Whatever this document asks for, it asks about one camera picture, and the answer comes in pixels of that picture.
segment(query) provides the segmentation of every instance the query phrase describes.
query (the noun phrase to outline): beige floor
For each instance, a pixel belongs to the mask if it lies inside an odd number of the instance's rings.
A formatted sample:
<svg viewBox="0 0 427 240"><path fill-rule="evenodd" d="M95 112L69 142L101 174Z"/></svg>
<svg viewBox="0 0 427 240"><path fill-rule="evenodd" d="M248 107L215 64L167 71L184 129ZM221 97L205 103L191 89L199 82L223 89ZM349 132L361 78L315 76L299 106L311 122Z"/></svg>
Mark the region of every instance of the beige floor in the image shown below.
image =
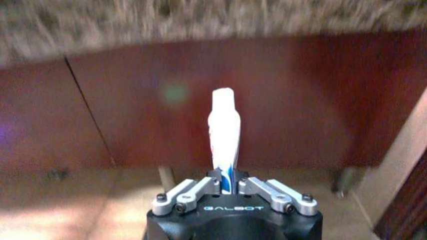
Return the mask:
<svg viewBox="0 0 427 240"><path fill-rule="evenodd" d="M331 194L327 170L249 170L312 193L323 212L323 239L370 240L372 234L351 197ZM176 179L199 178L203 170L175 170ZM71 172L63 181L43 173L0 175L0 240L140 240L151 201L163 191L156 169Z"/></svg>

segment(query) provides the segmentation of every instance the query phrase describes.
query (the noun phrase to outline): wooden cabinet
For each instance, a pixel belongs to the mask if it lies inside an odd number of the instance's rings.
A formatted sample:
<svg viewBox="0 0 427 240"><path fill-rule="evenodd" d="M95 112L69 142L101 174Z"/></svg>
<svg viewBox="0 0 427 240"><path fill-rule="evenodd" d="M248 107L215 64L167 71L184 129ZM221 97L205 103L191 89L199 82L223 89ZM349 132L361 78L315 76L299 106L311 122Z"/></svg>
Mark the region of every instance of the wooden cabinet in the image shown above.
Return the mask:
<svg viewBox="0 0 427 240"><path fill-rule="evenodd" d="M132 46L71 57L119 164L209 166L211 92L235 91L240 166L378 165L427 86L424 31Z"/></svg>
<svg viewBox="0 0 427 240"><path fill-rule="evenodd" d="M65 62L0 70L0 172L108 166Z"/></svg>

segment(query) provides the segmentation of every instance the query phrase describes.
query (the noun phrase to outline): wall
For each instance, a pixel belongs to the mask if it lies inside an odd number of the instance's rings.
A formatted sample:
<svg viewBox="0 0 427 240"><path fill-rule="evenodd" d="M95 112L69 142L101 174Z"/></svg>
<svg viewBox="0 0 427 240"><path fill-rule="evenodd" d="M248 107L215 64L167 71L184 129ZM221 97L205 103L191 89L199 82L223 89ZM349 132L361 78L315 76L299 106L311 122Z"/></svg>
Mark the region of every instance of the wall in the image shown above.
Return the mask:
<svg viewBox="0 0 427 240"><path fill-rule="evenodd" d="M365 217L375 226L427 147L427 89L415 105L378 168L367 171L355 190Z"/></svg>

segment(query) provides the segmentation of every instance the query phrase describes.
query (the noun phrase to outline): bolt head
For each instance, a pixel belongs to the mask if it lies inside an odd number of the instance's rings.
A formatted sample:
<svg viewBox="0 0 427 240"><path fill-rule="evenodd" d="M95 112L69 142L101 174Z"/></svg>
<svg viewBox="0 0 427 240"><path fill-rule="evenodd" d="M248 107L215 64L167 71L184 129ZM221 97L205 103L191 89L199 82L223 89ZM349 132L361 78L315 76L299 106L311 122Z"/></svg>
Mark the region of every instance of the bolt head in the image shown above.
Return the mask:
<svg viewBox="0 0 427 240"><path fill-rule="evenodd" d="M313 201L313 196L309 193L303 193L300 198L307 203L311 203Z"/></svg>
<svg viewBox="0 0 427 240"><path fill-rule="evenodd" d="M164 203L168 200L168 196L164 193L159 193L155 196L155 199L157 200L159 203Z"/></svg>
<svg viewBox="0 0 427 240"><path fill-rule="evenodd" d="M183 213L185 212L187 207L185 207L184 204L177 203L177 204L175 205L175 209L176 209L176 212L177 212L179 214L183 214Z"/></svg>
<svg viewBox="0 0 427 240"><path fill-rule="evenodd" d="M284 206L284 213L285 214L291 214L291 213L293 213L295 212L295 206L291 204L291 203L288 203L285 206Z"/></svg>

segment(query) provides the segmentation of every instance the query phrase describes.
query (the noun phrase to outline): white tube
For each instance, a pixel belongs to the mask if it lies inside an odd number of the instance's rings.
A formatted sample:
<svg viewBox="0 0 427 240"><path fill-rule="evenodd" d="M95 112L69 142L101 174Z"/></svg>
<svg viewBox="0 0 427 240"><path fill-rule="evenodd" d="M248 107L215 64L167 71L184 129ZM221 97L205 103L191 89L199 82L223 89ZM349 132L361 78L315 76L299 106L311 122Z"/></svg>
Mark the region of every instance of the white tube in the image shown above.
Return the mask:
<svg viewBox="0 0 427 240"><path fill-rule="evenodd" d="M207 124L213 169L219 168L221 172L221 193L231 194L240 140L240 116L231 88L220 88L212 92L212 112Z"/></svg>

